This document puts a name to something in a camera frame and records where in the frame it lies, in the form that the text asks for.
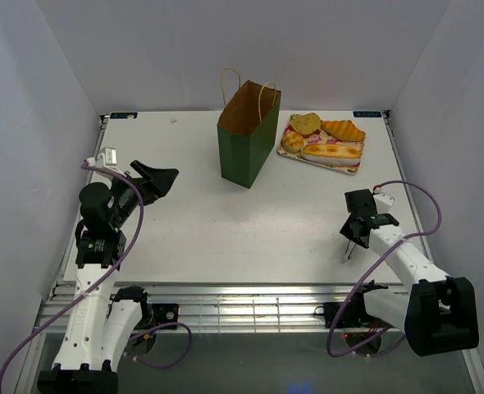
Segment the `sliced brown bread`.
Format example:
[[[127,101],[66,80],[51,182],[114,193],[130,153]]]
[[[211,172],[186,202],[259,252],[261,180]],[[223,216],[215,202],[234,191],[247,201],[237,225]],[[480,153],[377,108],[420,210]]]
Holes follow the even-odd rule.
[[[303,138],[308,138],[311,135],[318,135],[321,131],[321,125],[321,118],[315,112],[311,112],[304,115],[292,115],[288,128],[300,134]]]

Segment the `blue label left corner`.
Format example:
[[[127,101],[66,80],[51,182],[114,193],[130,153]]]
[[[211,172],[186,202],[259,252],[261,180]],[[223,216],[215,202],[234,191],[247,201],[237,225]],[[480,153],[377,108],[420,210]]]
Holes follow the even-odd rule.
[[[112,112],[109,115],[110,119],[136,119],[138,116],[137,112]]]

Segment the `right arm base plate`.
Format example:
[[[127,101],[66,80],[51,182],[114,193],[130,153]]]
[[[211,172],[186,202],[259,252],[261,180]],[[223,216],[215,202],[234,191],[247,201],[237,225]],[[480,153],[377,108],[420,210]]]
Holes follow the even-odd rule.
[[[313,316],[316,318],[322,318],[324,321],[324,327],[330,328],[337,312],[340,308],[338,302],[325,302],[318,305],[313,311]],[[363,310],[357,310],[353,306],[348,306],[336,324],[336,328],[377,328],[381,329],[389,327],[389,324],[367,315]]]

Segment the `long sandwich bread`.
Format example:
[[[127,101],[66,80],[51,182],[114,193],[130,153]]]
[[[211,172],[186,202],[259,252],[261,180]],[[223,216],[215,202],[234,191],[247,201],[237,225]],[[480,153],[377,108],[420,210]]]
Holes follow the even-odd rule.
[[[362,154],[355,148],[338,144],[308,144],[300,150],[304,160],[332,167],[360,164]]]

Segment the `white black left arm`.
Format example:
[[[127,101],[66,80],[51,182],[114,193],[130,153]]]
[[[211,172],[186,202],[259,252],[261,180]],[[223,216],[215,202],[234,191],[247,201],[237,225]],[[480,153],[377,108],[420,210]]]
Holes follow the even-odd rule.
[[[134,245],[121,228],[135,210],[143,212],[166,196],[179,172],[137,160],[130,165],[136,177],[94,158],[83,164],[111,182],[91,182],[79,193],[75,298],[53,365],[39,373],[37,387],[42,393],[116,393],[117,366],[130,335],[153,321],[153,307],[143,287],[112,291]]]

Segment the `blue label corner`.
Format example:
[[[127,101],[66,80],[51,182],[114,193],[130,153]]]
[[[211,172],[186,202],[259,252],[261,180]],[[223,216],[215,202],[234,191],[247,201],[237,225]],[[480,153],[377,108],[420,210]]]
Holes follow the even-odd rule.
[[[110,119],[136,119],[138,116],[137,112],[112,112],[109,115]]]
[[[353,115],[356,118],[379,118],[382,117],[379,111],[353,111]]]

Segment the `blue label right corner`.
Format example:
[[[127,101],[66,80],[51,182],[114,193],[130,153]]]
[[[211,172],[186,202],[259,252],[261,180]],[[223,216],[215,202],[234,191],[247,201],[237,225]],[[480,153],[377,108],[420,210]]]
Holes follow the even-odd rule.
[[[382,117],[379,111],[353,111],[353,115],[356,118],[379,118]]]

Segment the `orange croissant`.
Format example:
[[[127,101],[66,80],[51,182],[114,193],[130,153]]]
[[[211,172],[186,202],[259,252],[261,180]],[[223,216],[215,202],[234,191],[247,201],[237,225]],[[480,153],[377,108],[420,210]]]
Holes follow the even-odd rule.
[[[322,129],[329,135],[341,141],[361,142],[365,140],[365,132],[361,131],[351,120],[323,121]]]

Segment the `green paper bag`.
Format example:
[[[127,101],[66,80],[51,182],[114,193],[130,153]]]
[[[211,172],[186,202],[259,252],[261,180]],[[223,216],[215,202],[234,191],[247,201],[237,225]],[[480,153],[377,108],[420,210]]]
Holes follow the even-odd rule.
[[[217,122],[221,177],[249,189],[275,146],[281,91],[273,82],[238,83]]]

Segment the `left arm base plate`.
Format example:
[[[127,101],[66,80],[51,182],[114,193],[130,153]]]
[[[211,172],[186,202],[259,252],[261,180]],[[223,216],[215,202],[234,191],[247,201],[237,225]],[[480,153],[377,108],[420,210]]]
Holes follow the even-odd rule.
[[[147,330],[165,323],[175,323],[179,318],[178,304],[140,304],[140,317],[136,330]]]

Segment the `floral tray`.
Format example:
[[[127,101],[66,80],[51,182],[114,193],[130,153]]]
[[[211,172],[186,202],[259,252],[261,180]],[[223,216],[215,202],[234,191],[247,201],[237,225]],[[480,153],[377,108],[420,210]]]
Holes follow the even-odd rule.
[[[351,120],[323,120],[315,112],[290,116],[277,152],[286,158],[355,174],[362,161],[366,132]]]

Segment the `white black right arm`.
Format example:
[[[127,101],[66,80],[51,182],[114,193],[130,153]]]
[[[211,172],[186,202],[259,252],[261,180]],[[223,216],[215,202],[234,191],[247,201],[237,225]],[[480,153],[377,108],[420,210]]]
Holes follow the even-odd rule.
[[[347,192],[345,202],[349,216],[341,235],[376,253],[378,260],[340,304],[329,333],[350,308],[352,320],[360,326],[379,319],[399,329],[419,356],[476,348],[473,284],[438,268],[411,243],[412,236],[402,232],[389,212],[393,198],[378,187]]]

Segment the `aluminium frame rails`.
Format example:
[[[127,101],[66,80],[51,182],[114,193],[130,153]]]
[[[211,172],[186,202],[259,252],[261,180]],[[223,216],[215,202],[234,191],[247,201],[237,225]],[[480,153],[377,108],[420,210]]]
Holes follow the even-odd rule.
[[[320,333],[325,302],[342,302],[350,286],[154,286],[153,304],[179,305],[178,320],[195,334]]]

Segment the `metal tongs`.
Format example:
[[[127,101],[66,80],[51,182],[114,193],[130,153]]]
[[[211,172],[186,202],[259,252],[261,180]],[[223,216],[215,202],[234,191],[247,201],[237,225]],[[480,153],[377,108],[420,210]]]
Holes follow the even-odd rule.
[[[355,247],[356,247],[356,244],[353,241],[348,241],[348,244],[345,247],[345,252],[343,253],[343,256],[341,259],[342,263],[346,263],[352,258]]]

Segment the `round scored bun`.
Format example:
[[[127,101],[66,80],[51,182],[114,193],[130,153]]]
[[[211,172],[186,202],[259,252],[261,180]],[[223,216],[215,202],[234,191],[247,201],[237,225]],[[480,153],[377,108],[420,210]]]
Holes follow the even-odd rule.
[[[281,147],[288,153],[297,154],[304,146],[304,138],[301,134],[288,131],[281,138]]]

